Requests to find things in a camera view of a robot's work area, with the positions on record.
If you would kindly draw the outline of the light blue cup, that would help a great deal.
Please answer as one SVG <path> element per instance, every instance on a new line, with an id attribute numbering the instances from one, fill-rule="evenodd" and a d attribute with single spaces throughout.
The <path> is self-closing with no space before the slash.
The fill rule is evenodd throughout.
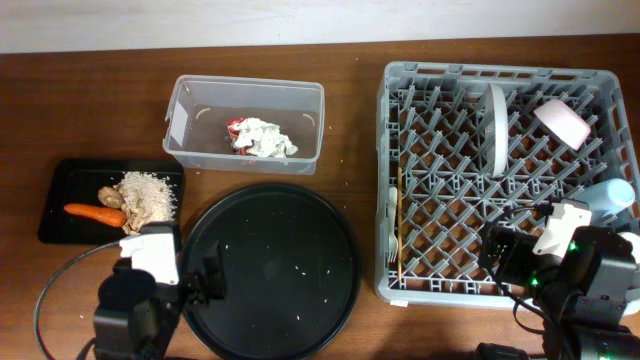
<path id="1" fill-rule="evenodd" d="M 631 206 L 635 191 L 627 181 L 613 178 L 585 188 L 575 199 L 588 205 L 592 212 L 591 223 L 595 224 Z"/>

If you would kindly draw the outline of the orange carrot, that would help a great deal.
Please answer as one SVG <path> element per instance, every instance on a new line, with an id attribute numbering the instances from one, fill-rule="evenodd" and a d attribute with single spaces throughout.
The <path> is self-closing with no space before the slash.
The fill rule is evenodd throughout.
<path id="1" fill-rule="evenodd" d="M 108 207 L 71 203 L 65 205 L 64 210 L 71 215 L 89 218 L 111 227 L 122 227 L 127 221 L 122 211 Z"/>

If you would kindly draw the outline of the white cup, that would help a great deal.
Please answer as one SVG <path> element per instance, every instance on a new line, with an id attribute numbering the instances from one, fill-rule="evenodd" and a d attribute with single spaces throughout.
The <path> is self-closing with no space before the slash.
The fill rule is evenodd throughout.
<path id="1" fill-rule="evenodd" d="M 640 236 L 632 232 L 620 232 L 619 235 L 631 244 L 631 254 L 635 263 L 640 265 Z"/>

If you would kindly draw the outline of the brown mushroom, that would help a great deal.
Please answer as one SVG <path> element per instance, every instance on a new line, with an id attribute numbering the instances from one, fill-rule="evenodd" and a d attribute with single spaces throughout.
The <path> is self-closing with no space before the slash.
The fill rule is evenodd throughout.
<path id="1" fill-rule="evenodd" d="M 120 209 L 125 203 L 118 190 L 110 186 L 104 186 L 98 190 L 99 201 L 108 208 Z"/>

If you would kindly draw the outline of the white plastic fork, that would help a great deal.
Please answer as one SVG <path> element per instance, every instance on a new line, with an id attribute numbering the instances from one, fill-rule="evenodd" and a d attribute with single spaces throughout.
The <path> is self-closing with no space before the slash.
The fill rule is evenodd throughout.
<path id="1" fill-rule="evenodd" d="M 396 235 L 396 215 L 398 206 L 398 189 L 391 186 L 388 191 L 387 217 L 389 221 L 388 262 L 393 263 L 397 258 L 398 239 Z"/>

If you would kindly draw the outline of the red snack wrapper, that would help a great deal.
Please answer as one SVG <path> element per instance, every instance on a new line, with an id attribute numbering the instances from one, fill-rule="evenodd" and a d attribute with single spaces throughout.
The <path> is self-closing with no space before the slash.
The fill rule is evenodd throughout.
<path id="1" fill-rule="evenodd" d="M 227 131 L 233 152 L 236 155 L 250 156 L 249 149 L 256 141 L 257 118 L 235 118 L 227 123 Z"/>

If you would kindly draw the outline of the wooden chopstick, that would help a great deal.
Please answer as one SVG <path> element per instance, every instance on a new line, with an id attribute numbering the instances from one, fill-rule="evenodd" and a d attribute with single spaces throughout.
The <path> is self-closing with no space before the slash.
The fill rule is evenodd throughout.
<path id="1" fill-rule="evenodd" d="M 398 287 L 402 288 L 402 276 L 403 276 L 403 262 L 402 262 L 402 250 L 403 250 L 403 235 L 402 235 L 402 225 L 403 225 L 403 169 L 401 165 L 398 165 L 397 168 L 397 244 L 398 244 L 398 252 L 397 252 L 397 275 L 398 275 Z"/>

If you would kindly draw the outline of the pink saucer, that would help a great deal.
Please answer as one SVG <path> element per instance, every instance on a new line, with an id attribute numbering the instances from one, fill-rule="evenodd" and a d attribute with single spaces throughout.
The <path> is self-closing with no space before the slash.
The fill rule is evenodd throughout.
<path id="1" fill-rule="evenodd" d="M 573 150 L 578 150 L 591 133 L 588 123 L 559 99 L 551 99 L 536 108 L 534 115 Z"/>

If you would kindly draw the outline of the grey plate with food scraps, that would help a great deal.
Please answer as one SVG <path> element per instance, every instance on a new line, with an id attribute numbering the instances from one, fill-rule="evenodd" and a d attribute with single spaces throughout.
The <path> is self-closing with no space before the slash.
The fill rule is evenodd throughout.
<path id="1" fill-rule="evenodd" d="M 506 97 L 501 87 L 489 84 L 486 91 L 486 111 L 489 123 L 485 136 L 489 141 L 488 160 L 491 176 L 501 176 L 508 162 L 508 111 Z"/>

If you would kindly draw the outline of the white tissue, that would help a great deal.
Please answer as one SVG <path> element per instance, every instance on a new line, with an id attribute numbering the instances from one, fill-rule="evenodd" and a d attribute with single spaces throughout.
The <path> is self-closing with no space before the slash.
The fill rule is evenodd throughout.
<path id="1" fill-rule="evenodd" d="M 263 140 L 277 135 L 284 135 L 280 132 L 279 125 L 257 118 L 256 141 L 254 146 L 249 149 L 250 156 L 268 157 L 264 154 Z"/>

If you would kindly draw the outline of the white napkin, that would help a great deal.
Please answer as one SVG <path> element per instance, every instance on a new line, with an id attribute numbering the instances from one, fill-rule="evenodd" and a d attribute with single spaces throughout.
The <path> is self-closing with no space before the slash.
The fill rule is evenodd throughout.
<path id="1" fill-rule="evenodd" d="M 293 144 L 287 135 L 277 135 L 263 140 L 264 154 L 268 157 L 286 158 L 298 152 L 298 147 Z"/>

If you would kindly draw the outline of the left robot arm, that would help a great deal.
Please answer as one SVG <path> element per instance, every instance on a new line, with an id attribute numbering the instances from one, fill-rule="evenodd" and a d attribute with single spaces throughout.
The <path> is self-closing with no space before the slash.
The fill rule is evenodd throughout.
<path id="1" fill-rule="evenodd" d="M 117 245 L 120 259 L 98 291 L 94 355 L 162 359 L 184 310 L 224 298 L 220 245 L 214 242 L 193 271 L 179 268 L 180 233 L 171 222 L 147 224 Z"/>

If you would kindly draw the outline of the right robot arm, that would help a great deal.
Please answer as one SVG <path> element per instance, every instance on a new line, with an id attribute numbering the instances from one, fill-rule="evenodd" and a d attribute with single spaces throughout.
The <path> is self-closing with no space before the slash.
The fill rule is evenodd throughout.
<path id="1" fill-rule="evenodd" d="M 479 232 L 479 266 L 516 307 L 541 318 L 547 358 L 638 358 L 638 336 L 620 323 L 639 281 L 631 243 L 592 225 L 584 202 L 530 209 L 544 218 L 542 234 L 504 227 L 516 212 L 503 212 Z"/>

